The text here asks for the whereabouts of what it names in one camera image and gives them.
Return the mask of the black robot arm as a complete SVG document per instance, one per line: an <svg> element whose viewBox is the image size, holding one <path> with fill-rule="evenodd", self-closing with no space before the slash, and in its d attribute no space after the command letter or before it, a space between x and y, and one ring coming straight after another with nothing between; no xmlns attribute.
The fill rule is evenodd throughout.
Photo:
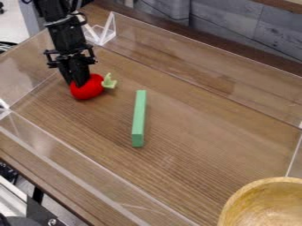
<svg viewBox="0 0 302 226"><path fill-rule="evenodd" d="M96 63L83 31L87 19L77 17L85 15L72 10L68 0L33 0L33 4L53 43L44 51L47 65L60 71L67 84L81 87L91 78L89 65Z"/></svg>

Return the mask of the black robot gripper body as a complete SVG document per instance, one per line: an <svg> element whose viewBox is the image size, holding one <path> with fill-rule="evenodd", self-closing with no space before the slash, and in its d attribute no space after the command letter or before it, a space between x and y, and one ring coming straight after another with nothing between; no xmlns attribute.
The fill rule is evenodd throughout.
<svg viewBox="0 0 302 226"><path fill-rule="evenodd" d="M56 49L47 49L44 51L44 55L47 58L47 66L49 68L57 68L61 63L64 63L69 59L81 59L85 64L96 63L96 55L93 52L93 46L85 45L81 48L68 50L65 52L60 52Z"/></svg>

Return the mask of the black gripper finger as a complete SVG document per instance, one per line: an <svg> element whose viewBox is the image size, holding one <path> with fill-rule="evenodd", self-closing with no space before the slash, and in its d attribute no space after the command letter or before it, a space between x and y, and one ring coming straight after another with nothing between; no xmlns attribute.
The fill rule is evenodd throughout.
<svg viewBox="0 0 302 226"><path fill-rule="evenodd" d="M69 72L67 66L64 64L60 64L57 66L57 69L59 69L59 71L61 73L61 76L63 76L63 78L65 80L65 83L71 84L71 82L72 82L72 75L71 75L71 72Z"/></svg>
<svg viewBox="0 0 302 226"><path fill-rule="evenodd" d="M77 87L81 87L89 80L88 64L81 61L73 60L71 62L71 73L75 85Z"/></svg>

